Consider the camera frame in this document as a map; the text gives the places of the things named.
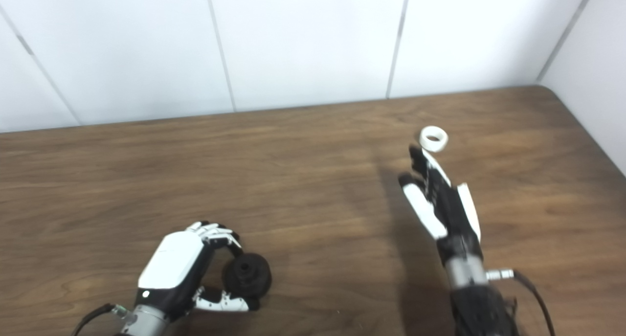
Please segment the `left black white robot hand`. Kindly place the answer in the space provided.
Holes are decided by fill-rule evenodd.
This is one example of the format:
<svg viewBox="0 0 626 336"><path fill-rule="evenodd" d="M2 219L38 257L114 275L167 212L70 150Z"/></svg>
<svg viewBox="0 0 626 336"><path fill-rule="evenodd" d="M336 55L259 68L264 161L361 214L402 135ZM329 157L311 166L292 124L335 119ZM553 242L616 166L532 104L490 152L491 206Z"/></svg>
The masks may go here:
<svg viewBox="0 0 626 336"><path fill-rule="evenodd" d="M176 322L193 309L257 311L257 298L202 285L215 252L222 248L234 257L244 252L238 234L219 223L196 222L166 235L139 276L134 304L159 310L169 322Z"/></svg>

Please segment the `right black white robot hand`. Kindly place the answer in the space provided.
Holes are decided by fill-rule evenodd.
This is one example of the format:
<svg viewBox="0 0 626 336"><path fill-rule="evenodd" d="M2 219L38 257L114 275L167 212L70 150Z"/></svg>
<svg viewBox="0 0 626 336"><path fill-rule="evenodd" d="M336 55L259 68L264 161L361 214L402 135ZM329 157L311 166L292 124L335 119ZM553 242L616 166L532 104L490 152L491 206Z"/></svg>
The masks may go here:
<svg viewBox="0 0 626 336"><path fill-rule="evenodd" d="M467 183L454 184L428 151L409 146L410 173L398 182L422 227L435 241L441 263L455 257L484 259L478 214Z"/></svg>

